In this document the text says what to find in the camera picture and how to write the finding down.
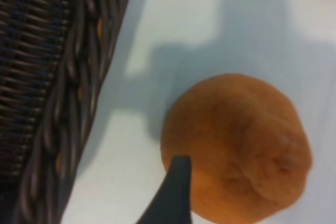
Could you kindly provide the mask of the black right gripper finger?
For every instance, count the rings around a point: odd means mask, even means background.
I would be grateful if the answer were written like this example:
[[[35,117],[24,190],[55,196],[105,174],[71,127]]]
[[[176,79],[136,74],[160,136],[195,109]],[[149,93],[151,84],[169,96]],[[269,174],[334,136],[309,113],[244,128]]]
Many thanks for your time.
[[[192,163],[189,156],[178,155],[138,223],[192,223],[190,207]]]

